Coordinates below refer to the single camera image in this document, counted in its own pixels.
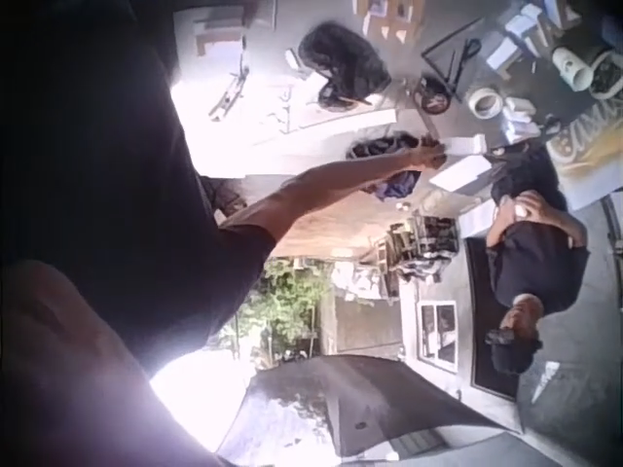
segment scissors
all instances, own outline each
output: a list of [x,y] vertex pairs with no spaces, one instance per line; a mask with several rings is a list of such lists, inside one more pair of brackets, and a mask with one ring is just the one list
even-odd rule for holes
[[[457,92],[458,81],[460,80],[460,76],[463,74],[463,68],[465,67],[465,63],[476,56],[480,50],[483,48],[482,43],[479,39],[466,39],[463,44],[463,49],[460,53],[460,58],[458,59],[458,69],[455,78],[450,83],[450,88],[452,92]],[[448,71],[448,77],[452,75],[452,68],[455,61],[455,56],[453,54],[452,61],[450,62],[450,70]]]

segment window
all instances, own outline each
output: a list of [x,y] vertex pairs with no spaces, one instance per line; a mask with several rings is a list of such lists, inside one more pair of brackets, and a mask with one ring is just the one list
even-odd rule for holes
[[419,302],[420,359],[457,372],[457,307],[455,302]]

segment black shirt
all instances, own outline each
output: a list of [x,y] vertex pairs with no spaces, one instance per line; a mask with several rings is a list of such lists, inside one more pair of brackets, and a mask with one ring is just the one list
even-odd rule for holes
[[234,315],[275,240],[217,227],[140,32],[83,26],[7,58],[2,261],[63,272],[154,373]]
[[586,247],[569,248],[562,230],[527,221],[510,226],[503,241],[487,251],[497,300],[511,307],[518,295],[533,294],[546,314],[573,305],[589,257]]

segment tape roll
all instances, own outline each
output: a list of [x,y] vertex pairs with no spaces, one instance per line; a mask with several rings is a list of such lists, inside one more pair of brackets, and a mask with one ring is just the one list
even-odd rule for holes
[[504,100],[494,90],[480,88],[471,93],[467,105],[476,118],[488,120],[499,115],[504,107]]

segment man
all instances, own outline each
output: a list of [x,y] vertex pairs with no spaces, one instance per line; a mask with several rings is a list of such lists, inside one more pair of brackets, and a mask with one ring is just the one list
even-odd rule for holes
[[313,168],[217,226],[128,9],[42,12],[3,67],[4,434],[34,465],[217,465],[147,376],[218,332],[299,218],[443,148]]
[[509,310],[487,339],[495,368],[520,374],[541,347],[538,320],[577,299],[589,253],[586,229],[567,213],[544,148],[511,155],[500,175],[487,251],[492,288]]

